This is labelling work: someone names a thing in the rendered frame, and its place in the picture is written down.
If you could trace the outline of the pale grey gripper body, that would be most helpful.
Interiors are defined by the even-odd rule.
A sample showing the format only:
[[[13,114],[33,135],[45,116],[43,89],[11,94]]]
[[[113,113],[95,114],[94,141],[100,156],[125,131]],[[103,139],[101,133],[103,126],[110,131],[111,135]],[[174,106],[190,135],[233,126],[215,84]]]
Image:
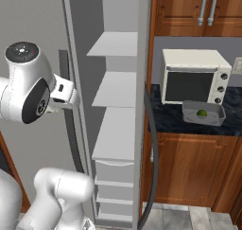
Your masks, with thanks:
[[[50,94],[50,100],[46,111],[48,113],[59,112],[63,109],[76,109],[80,104],[78,91],[74,87],[56,88]]]

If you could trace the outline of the grey tupperware container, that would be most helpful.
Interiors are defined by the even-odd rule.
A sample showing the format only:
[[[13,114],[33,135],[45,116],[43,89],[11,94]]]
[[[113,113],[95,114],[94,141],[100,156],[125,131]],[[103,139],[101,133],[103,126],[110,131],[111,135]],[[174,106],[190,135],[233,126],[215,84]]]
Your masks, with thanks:
[[[198,110],[205,110],[207,116],[197,116]],[[220,127],[225,118],[225,110],[219,104],[189,100],[182,104],[182,119],[187,123]]]

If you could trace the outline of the medium grey fridge shelf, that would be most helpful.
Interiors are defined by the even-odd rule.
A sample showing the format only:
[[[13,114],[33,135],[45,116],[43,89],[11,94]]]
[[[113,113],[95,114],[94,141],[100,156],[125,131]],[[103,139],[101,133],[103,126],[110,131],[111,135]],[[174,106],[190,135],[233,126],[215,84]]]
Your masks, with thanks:
[[[106,72],[96,92],[93,106],[134,108],[136,73]]]

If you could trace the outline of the large grey fridge shelf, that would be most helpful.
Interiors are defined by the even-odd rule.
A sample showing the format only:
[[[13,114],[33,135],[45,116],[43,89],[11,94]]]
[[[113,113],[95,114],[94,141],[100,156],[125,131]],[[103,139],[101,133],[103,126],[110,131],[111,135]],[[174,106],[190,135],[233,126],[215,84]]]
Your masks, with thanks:
[[[95,160],[134,160],[135,109],[108,107],[95,143]]]

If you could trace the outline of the small grey fridge shelf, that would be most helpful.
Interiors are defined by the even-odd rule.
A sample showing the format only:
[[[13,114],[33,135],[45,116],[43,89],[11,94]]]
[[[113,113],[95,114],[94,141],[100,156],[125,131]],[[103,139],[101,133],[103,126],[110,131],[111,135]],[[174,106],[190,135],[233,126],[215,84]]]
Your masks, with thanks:
[[[137,43],[137,32],[103,32],[87,55],[136,57]]]

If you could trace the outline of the white fridge drawer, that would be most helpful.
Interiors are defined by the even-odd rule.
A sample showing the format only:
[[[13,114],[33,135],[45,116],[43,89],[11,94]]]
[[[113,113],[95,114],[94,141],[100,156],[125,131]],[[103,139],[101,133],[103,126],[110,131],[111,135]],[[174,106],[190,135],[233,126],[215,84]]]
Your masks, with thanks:
[[[95,170],[98,182],[133,186],[134,164],[132,162],[96,160]]]

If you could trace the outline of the grey fridge door seen edge-on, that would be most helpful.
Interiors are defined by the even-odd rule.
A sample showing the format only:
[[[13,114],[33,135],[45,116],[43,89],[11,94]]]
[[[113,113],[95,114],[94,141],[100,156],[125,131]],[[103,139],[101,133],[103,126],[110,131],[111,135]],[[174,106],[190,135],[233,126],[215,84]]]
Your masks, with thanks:
[[[140,214],[141,167],[144,132],[144,93],[147,81],[147,57],[151,0],[138,0],[138,43],[135,108],[135,142],[133,173],[132,230],[138,229]]]

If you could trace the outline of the grey fridge door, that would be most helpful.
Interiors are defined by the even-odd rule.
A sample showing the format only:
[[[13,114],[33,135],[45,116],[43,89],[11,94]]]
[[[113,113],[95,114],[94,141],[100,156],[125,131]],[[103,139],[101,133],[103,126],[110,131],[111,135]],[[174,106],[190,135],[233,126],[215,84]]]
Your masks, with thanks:
[[[20,41],[38,45],[52,72],[59,74],[59,51],[69,49],[62,0],[0,0],[0,77],[9,75],[6,48]],[[36,196],[33,180],[40,168],[86,166],[74,161],[63,111],[29,125],[0,119],[0,132],[30,201]]]

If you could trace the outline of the grey fridge cabinet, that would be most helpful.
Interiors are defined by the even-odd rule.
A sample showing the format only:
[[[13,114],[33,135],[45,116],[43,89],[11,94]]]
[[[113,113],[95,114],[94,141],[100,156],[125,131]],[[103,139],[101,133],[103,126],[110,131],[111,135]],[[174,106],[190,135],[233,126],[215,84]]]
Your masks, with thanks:
[[[95,224],[132,230],[133,186],[98,182],[93,152],[108,107],[93,101],[106,72],[135,72],[137,56],[88,56],[103,32],[137,32],[138,0],[63,0],[74,80],[80,96],[78,116],[88,174],[95,181]]]

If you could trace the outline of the white toaster oven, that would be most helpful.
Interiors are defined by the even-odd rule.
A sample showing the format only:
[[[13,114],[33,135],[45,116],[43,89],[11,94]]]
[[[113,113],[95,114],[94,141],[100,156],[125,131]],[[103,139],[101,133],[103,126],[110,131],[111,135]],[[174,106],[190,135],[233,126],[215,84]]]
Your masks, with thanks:
[[[186,100],[221,104],[232,67],[217,50],[164,49],[160,91],[162,104]]]

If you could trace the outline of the wooden base cupboard door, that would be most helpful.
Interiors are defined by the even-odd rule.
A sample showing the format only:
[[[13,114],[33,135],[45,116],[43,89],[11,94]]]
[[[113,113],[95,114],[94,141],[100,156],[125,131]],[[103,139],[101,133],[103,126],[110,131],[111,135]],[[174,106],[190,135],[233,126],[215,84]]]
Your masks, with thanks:
[[[235,136],[158,133],[155,202],[213,206],[237,142]]]

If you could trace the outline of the wooden corner base cupboard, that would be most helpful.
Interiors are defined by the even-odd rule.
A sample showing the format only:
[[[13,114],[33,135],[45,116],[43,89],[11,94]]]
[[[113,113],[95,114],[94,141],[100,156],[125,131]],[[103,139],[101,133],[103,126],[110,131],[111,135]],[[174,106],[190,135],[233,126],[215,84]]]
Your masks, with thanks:
[[[235,146],[212,210],[228,213],[233,224],[242,229],[242,137],[238,139]]]

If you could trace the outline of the wooden wall cupboard door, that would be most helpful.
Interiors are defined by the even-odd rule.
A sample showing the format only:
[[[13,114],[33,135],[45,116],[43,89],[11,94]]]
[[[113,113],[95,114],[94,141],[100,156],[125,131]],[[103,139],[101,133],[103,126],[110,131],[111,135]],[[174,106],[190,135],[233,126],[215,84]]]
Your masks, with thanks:
[[[198,26],[202,0],[157,0],[155,35],[198,37],[202,27]]]
[[[207,37],[242,37],[242,0],[217,0],[214,22],[204,30]]]

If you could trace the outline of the white wall socket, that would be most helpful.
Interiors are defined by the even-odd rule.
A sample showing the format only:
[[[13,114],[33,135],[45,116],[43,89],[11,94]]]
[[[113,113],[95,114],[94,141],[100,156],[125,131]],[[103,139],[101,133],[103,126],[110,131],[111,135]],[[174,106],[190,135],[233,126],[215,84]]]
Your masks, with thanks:
[[[233,73],[242,75],[242,58],[236,58],[233,64]]]

